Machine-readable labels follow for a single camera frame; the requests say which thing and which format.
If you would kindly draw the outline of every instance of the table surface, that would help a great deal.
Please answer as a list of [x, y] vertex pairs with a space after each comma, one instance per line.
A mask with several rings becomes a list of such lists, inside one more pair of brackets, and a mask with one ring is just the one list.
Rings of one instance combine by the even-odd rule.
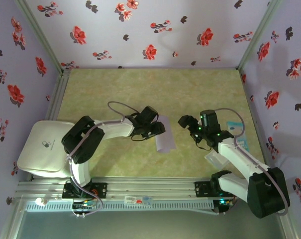
[[[246, 124], [249, 151], [264, 162], [246, 96], [234, 69], [73, 69], [66, 86], [58, 120], [77, 122], [89, 115], [95, 120], [120, 116], [107, 107], [108, 101], [126, 103], [137, 110], [152, 106], [168, 116], [177, 149], [163, 154], [156, 151], [155, 138], [134, 142], [127, 137], [103, 140], [89, 160], [92, 177], [210, 177], [219, 171], [204, 157], [186, 129], [178, 125], [183, 115], [199, 119], [208, 109], [232, 108]], [[132, 110], [114, 108], [125, 115]], [[217, 112], [221, 129], [226, 122], [240, 122], [231, 112]], [[228, 169], [240, 175], [232, 164]]]

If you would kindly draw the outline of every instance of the sticker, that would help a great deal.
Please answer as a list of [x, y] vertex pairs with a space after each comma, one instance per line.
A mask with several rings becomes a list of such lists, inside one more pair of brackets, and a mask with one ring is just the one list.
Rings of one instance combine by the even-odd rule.
[[152, 206], [151, 197], [136, 197], [136, 196], [125, 196], [124, 199], [125, 205], [143, 205], [143, 206]]
[[[226, 125], [228, 126], [228, 130], [229, 130], [230, 134], [232, 134], [234, 136], [241, 134], [243, 131], [243, 124], [241, 122], [228, 121], [226, 123]], [[245, 133], [243, 135], [241, 135], [240, 137], [238, 137], [236, 139], [236, 142], [238, 143], [238, 145], [243, 147], [246, 151], [249, 151]]]

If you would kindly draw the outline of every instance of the black bracket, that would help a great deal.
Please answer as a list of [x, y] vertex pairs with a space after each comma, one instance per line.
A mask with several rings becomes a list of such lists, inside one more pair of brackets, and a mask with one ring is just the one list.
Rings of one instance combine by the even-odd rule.
[[195, 192], [197, 198], [217, 198], [217, 197], [234, 197], [233, 194], [228, 192], [215, 191], [209, 181], [195, 182]]
[[[99, 196], [101, 199], [104, 199], [106, 198], [106, 194], [107, 194], [107, 183], [91, 183], [90, 188], [87, 190]], [[84, 192], [79, 194], [78, 189], [75, 188], [72, 183], [66, 183], [64, 184], [62, 198], [63, 199], [92, 199], [93, 197]]]

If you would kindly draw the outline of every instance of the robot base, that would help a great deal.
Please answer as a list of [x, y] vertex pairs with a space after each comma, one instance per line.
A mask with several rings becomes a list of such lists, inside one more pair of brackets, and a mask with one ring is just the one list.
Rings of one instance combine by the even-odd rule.
[[[87, 191], [99, 196], [101, 199], [106, 198], [107, 183], [89, 183], [84, 187]], [[62, 199], [92, 199], [91, 195], [80, 190], [72, 183], [64, 184]]]

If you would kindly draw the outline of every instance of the lavender wall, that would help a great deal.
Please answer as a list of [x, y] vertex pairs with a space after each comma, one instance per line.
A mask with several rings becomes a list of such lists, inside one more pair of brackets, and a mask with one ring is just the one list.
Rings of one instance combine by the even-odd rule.
[[242, 74], [268, 161], [285, 174], [301, 231], [301, 0], [283, 1]]
[[26, 177], [16, 161], [33, 124], [45, 117], [58, 72], [12, 0], [0, 1], [0, 51], [1, 233], [16, 185]]

